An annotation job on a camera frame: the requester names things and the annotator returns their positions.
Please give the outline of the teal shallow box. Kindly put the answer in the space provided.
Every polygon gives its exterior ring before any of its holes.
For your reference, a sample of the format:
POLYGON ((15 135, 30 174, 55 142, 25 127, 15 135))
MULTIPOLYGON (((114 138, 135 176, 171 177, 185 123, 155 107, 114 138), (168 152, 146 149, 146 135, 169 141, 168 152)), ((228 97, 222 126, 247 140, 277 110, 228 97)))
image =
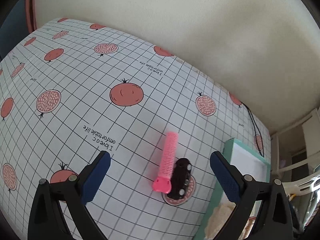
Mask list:
POLYGON ((238 139, 225 142, 223 152, 214 152, 209 159, 210 167, 217 175, 216 184, 200 227, 193 239, 205 239, 204 230, 215 207, 228 201, 239 203, 244 190, 244 176, 255 181, 270 181, 270 161, 238 139))

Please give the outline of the cream lace scrunchie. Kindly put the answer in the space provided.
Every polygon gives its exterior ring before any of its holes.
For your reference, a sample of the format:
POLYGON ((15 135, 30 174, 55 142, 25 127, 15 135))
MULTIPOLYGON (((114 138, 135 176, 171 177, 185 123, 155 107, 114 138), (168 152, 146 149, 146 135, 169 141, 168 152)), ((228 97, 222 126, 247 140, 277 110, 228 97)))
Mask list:
POLYGON ((231 202, 219 204, 214 208, 204 230, 205 239, 214 239, 214 237, 224 226, 225 222, 227 222, 227 219, 233 212, 234 208, 235 204, 231 202))

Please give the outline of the pink hair roller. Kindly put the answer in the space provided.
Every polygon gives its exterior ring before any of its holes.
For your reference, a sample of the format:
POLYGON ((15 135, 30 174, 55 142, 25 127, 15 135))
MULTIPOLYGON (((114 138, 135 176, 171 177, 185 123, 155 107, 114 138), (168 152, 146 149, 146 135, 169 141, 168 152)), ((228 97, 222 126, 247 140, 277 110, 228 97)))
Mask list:
POLYGON ((157 178, 152 184, 153 191, 164 194, 171 191, 171 177, 174 169, 177 144, 178 133, 168 132, 165 136, 157 178))

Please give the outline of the pomegranate grid tablecloth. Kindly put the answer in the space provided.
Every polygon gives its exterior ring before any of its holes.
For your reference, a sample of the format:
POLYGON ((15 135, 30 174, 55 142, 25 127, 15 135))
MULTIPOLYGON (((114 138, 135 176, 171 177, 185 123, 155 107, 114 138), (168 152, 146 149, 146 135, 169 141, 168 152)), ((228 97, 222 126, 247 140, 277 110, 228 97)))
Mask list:
POLYGON ((209 156, 238 139, 271 160, 268 129, 174 54, 103 25, 55 19, 1 61, 1 212, 20 239, 40 179, 111 166, 88 209, 109 239, 192 239, 215 187, 209 156), (184 198, 153 191, 165 136, 192 165, 184 198))

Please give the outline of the white shelf unit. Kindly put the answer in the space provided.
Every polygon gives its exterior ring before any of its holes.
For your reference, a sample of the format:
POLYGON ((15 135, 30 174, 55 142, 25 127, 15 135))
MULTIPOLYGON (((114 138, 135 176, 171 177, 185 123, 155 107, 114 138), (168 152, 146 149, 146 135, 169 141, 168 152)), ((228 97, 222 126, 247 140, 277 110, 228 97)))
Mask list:
POLYGON ((282 177, 298 163, 313 174, 319 167, 319 112, 313 109, 305 117, 271 136, 271 174, 282 177))

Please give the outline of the black toy car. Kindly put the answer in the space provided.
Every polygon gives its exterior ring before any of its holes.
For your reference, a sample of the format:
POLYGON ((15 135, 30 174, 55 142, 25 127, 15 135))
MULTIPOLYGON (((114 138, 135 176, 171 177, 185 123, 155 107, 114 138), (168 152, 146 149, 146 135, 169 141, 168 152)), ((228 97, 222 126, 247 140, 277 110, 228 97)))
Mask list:
POLYGON ((171 177, 171 191, 167 197, 179 200, 185 197, 190 183, 192 165, 187 158, 180 158, 176 161, 171 177))

